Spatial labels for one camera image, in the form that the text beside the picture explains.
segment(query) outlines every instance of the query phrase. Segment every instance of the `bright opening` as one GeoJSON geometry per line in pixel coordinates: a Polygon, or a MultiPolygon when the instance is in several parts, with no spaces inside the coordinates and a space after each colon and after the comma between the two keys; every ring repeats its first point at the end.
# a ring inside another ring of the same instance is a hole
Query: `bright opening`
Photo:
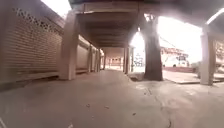
{"type": "Polygon", "coordinates": [[[64,19],[66,18],[68,11],[71,10],[71,6],[68,0],[41,0],[41,1],[64,19]]]}
{"type": "MultiPolygon", "coordinates": [[[[158,19],[157,33],[159,43],[164,48],[175,48],[188,55],[189,63],[199,62],[202,59],[201,34],[202,28],[189,23],[160,16],[158,19]]],[[[145,60],[144,39],[137,32],[131,42],[135,47],[134,56],[141,56],[145,60]]]]}

